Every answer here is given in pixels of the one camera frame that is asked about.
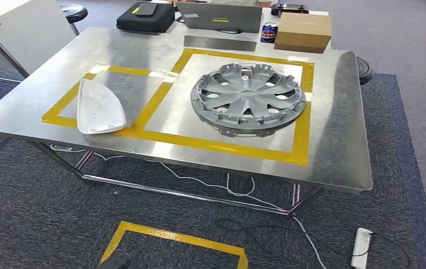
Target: pepsi can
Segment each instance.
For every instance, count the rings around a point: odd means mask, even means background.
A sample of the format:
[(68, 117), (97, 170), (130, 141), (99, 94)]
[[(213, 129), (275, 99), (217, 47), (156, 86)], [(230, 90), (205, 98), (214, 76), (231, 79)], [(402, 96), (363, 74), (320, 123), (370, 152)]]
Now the pepsi can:
[(262, 26), (260, 41), (265, 43), (274, 43), (277, 29), (279, 29), (279, 27), (277, 27), (276, 23), (266, 22), (264, 26)]

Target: black stool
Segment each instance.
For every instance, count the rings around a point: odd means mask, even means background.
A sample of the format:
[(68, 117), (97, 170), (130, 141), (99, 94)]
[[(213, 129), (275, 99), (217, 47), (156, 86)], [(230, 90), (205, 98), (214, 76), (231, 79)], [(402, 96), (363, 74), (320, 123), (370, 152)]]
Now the black stool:
[(371, 64), (363, 58), (356, 57), (356, 63), (358, 65), (359, 84), (364, 85), (373, 78), (374, 69)]
[(82, 21), (87, 17), (87, 9), (80, 4), (60, 4), (59, 8), (63, 11), (74, 33), (79, 35), (79, 31), (74, 23)]

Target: black cable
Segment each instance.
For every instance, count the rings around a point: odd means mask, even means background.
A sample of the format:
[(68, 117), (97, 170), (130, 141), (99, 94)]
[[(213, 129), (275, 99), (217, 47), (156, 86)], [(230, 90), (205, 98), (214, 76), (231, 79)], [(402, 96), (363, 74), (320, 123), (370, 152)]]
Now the black cable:
[(177, 21), (177, 22), (179, 22), (181, 24), (185, 23), (185, 20), (183, 20), (183, 16), (180, 16), (180, 17), (176, 18), (175, 21)]
[(220, 33), (230, 34), (230, 35), (242, 34), (242, 30), (240, 29), (234, 29), (234, 30), (218, 29), (216, 31)]
[(392, 241), (391, 239), (389, 239), (389, 238), (387, 238), (387, 237), (385, 237), (385, 236), (383, 236), (381, 234), (371, 233), (371, 236), (373, 236), (373, 235), (380, 236), (382, 239), (384, 239), (384, 240), (386, 240), (386, 241), (388, 241), (388, 242), (390, 242), (390, 243), (398, 246), (402, 250), (402, 252), (404, 252), (404, 254), (406, 254), (406, 257), (407, 257), (407, 266), (406, 266), (405, 269), (409, 268), (409, 266), (410, 266), (410, 257), (409, 257), (409, 254), (407, 253), (407, 251), (405, 251), (405, 249), (401, 245), (397, 244), (396, 242)]
[[(221, 224), (221, 222), (226, 222), (226, 221), (229, 221), (229, 222), (231, 222), (231, 223), (233, 223), (233, 224), (235, 224), (235, 225), (237, 225), (238, 226), (238, 228), (237, 229), (234, 229), (234, 228), (228, 228), (228, 227), (226, 227), (226, 226), (224, 226), (224, 225), (222, 225)], [(216, 221), (216, 226), (218, 226), (219, 228), (222, 228), (222, 229), (225, 229), (225, 230), (228, 230), (228, 231), (243, 231), (246, 235), (248, 235), (249, 237), (250, 237), (250, 239), (252, 239), (252, 241), (254, 241), (254, 243), (256, 243), (263, 251), (265, 251), (265, 252), (267, 252), (267, 253), (269, 253), (269, 254), (271, 254), (271, 255), (273, 255), (273, 256), (276, 256), (276, 255), (274, 255), (274, 253), (273, 252), (271, 252), (270, 250), (268, 250), (267, 248), (265, 248), (265, 247), (263, 247), (261, 244), (260, 244), (260, 242), (253, 236), (253, 235), (251, 235), (250, 233), (249, 233), (249, 230), (250, 229), (256, 229), (256, 228), (277, 228), (277, 229), (283, 229), (283, 230), (290, 230), (290, 231), (297, 231), (297, 232), (299, 232), (299, 233), (302, 233), (302, 234), (306, 234), (306, 235), (308, 235), (308, 236), (310, 236), (310, 238), (313, 238), (315, 241), (317, 241), (318, 243), (320, 243), (320, 244), (322, 244), (322, 245), (324, 245), (325, 247), (327, 247), (329, 250), (331, 250), (331, 251), (333, 251), (334, 253), (336, 253), (336, 254), (338, 254), (338, 255), (342, 255), (342, 256), (345, 256), (345, 257), (349, 257), (349, 254), (345, 254), (345, 253), (341, 253), (341, 252), (339, 252), (339, 251), (337, 251), (336, 249), (334, 249), (333, 247), (331, 247), (331, 246), (329, 246), (328, 244), (326, 244), (326, 243), (324, 243), (323, 241), (321, 241), (320, 239), (318, 239), (318, 238), (316, 238), (315, 236), (313, 236), (312, 234), (310, 234), (310, 233), (305, 233), (304, 231), (302, 231), (302, 230), (297, 230), (297, 229), (292, 229), (292, 228), (288, 228), (288, 227), (282, 227), (282, 226), (276, 226), (276, 225), (254, 225), (254, 226), (249, 226), (249, 227), (245, 227), (244, 225), (242, 225), (242, 224), (240, 224), (239, 222), (237, 222), (237, 221), (234, 221), (234, 220), (231, 220), (231, 219), (219, 219), (219, 220), (217, 220)], [(371, 245), (373, 244), (373, 242), (374, 242), (374, 236), (373, 235), (378, 235), (378, 236), (380, 236), (380, 237), (382, 237), (382, 238), (384, 238), (384, 239), (386, 239), (387, 241), (389, 241), (389, 242), (391, 242), (391, 243), (393, 243), (394, 245), (396, 245), (396, 246), (398, 246), (403, 252), (404, 252), (404, 254), (406, 255), (406, 257), (407, 257), (407, 266), (405, 267), (405, 269), (407, 269), (407, 268), (409, 268), (409, 265), (410, 265), (410, 257), (409, 257), (409, 255), (407, 254), (407, 252), (404, 250), (404, 248), (403, 247), (401, 247), (400, 245), (398, 245), (397, 243), (395, 243), (395, 242), (393, 242), (392, 240), (390, 240), (390, 239), (388, 239), (388, 238), (386, 238), (386, 237), (384, 237), (383, 235), (380, 235), (380, 234), (377, 234), (377, 233), (371, 233), (371, 239), (370, 239), (370, 241), (369, 241), (369, 247), (368, 247), (368, 250), (366, 250), (366, 252), (364, 252), (364, 253), (362, 253), (362, 254), (359, 254), (359, 255), (352, 255), (353, 257), (359, 257), (359, 256), (363, 256), (363, 255), (366, 255), (370, 250), (371, 250)]]

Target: yellow tape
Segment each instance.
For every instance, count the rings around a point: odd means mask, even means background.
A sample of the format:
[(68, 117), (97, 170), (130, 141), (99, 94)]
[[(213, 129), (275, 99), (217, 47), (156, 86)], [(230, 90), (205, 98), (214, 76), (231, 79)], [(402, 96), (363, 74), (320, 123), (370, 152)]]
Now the yellow tape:
[(126, 231), (133, 231), (135, 233), (151, 235), (159, 238), (164, 238), (168, 240), (173, 240), (177, 242), (182, 242), (191, 245), (197, 245), (203, 248), (213, 249), (215, 251), (225, 252), (233, 255), (239, 256), (239, 261), (237, 263), (237, 269), (247, 269), (249, 261), (247, 260), (246, 252), (243, 248), (236, 247), (234, 245), (223, 244), (220, 242), (211, 241), (208, 239), (203, 239), (187, 234), (179, 234), (171, 231), (160, 230), (148, 226), (138, 225), (130, 223), (127, 221), (121, 221), (119, 227), (112, 236), (111, 241), (107, 245), (104, 254), (102, 255), (100, 263), (105, 261), (114, 250), (117, 249), (122, 237)]
[[(185, 68), (186, 64), (190, 60), (193, 54), (210, 55), (214, 57), (242, 59), (246, 61), (257, 61), (266, 63), (277, 63), (277, 64), (288, 64), (295, 66), (302, 66), (302, 78), (301, 87), (305, 92), (312, 92), (313, 84), (313, 63), (305, 63), (299, 61), (289, 61), (286, 59), (270, 58), (256, 55), (238, 54), (238, 53), (227, 53), (218, 52), (215, 50), (202, 50), (202, 49), (190, 49), (186, 48), (178, 58), (176, 63), (171, 69), (172, 73), (181, 73)], [(121, 66), (101, 66), (102, 68), (110, 72), (126, 73), (130, 75), (148, 76), (151, 71), (130, 68)], [(86, 79), (93, 79), (96, 74), (88, 73), (84, 76)], [(157, 110), (162, 100), (168, 94), (173, 83), (163, 82), (157, 91), (152, 95), (150, 100), (140, 111), (131, 127), (126, 127), (114, 134), (140, 138), (144, 140), (158, 141), (164, 143), (171, 143), (180, 146), (193, 147), (196, 149), (211, 150), (225, 152), (229, 154), (237, 154), (249, 157), (256, 157), (260, 159), (283, 161), (287, 163), (293, 163), (296, 165), (306, 165), (308, 158), (308, 137), (310, 132), (310, 116), (311, 116), (311, 100), (308, 100), (305, 109), (295, 120), (295, 131), (293, 135), (292, 151), (277, 151), (270, 149), (262, 149), (258, 147), (250, 147), (244, 145), (238, 145), (234, 143), (226, 143), (221, 141), (205, 140), (201, 138), (178, 136), (175, 134), (162, 133), (156, 131), (145, 130), (145, 126), (152, 117), (153, 113)], [(78, 84), (74, 85), (47, 113), (42, 117), (42, 121), (45, 123), (57, 124), (66, 127), (76, 127), (76, 119), (58, 116), (58, 114), (76, 97)]]

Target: laptop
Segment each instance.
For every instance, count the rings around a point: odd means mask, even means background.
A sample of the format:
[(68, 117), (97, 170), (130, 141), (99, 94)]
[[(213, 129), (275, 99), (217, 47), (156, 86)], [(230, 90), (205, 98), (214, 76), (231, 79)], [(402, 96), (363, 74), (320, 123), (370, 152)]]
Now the laptop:
[(261, 7), (187, 2), (177, 2), (177, 6), (188, 28), (246, 33), (261, 30)]

